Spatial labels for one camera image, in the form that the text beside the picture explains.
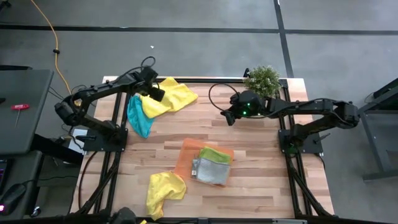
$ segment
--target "potted plant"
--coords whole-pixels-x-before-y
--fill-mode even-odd
[[[271,66],[258,66],[248,72],[244,86],[260,97],[274,96],[279,89],[279,73]]]

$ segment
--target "teal towel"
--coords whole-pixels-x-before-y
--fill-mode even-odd
[[[130,98],[129,106],[127,107],[127,118],[138,135],[143,138],[148,138],[150,127],[155,119],[148,118],[145,115],[142,110],[142,101],[137,95]]]

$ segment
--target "yellow towel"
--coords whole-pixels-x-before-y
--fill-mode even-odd
[[[167,111],[178,111],[198,98],[198,95],[185,84],[178,84],[172,77],[167,77],[159,83],[159,87],[165,91],[161,102],[149,96],[140,96],[142,109],[148,118],[154,118]]]
[[[162,218],[165,199],[181,200],[184,198],[187,186],[181,177],[172,172],[161,172],[150,176],[147,194],[147,214],[153,220]]]

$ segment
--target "folded cloth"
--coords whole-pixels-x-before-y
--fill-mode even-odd
[[[185,84],[178,84],[172,77],[167,77],[159,83],[159,88],[165,91],[161,102],[149,96],[140,96],[142,107],[148,118],[154,118],[166,111],[178,111],[198,98],[198,95],[188,89]]]
[[[213,162],[205,158],[200,158],[198,161],[197,180],[209,184],[226,185],[229,168],[230,166],[227,163]]]
[[[152,174],[149,179],[147,194],[147,214],[153,220],[164,216],[162,207],[165,199],[181,200],[184,198],[187,186],[181,177],[172,172]]]
[[[143,138],[148,138],[150,127],[152,126],[154,119],[148,118],[144,114],[141,100],[137,95],[130,98],[129,105],[127,107],[127,118],[138,135]]]
[[[199,158],[205,158],[213,162],[223,162],[226,164],[231,163],[230,155],[206,146],[200,150]]]

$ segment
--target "wooden table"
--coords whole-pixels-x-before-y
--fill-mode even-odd
[[[116,77],[104,77],[114,80]],[[304,80],[287,79],[292,101],[308,100]],[[278,119],[240,119],[228,126],[225,117],[208,99],[209,83],[187,83],[199,98],[175,113],[156,117],[148,139],[140,138],[127,124],[129,136],[122,153],[113,210],[129,207],[137,216],[146,216],[146,195],[149,176],[173,170],[185,138],[199,139],[234,150],[228,187],[219,188],[185,180],[187,193],[183,200],[166,200],[165,217],[218,217],[218,218],[293,218],[289,180],[284,156],[277,140]],[[232,84],[243,91],[242,84]],[[227,86],[215,87],[213,101],[228,108],[233,91]],[[111,119],[116,95],[98,100],[95,118]],[[121,106],[118,122],[121,120]],[[309,115],[295,116],[296,123],[312,121]],[[98,185],[104,153],[97,153],[89,164],[82,185],[84,203]],[[84,167],[88,156],[83,160]],[[333,213],[328,184],[321,160],[303,155],[307,184],[324,208]],[[104,191],[102,207],[106,203]],[[304,212],[301,191],[300,208]],[[71,212],[78,210],[77,188]]]

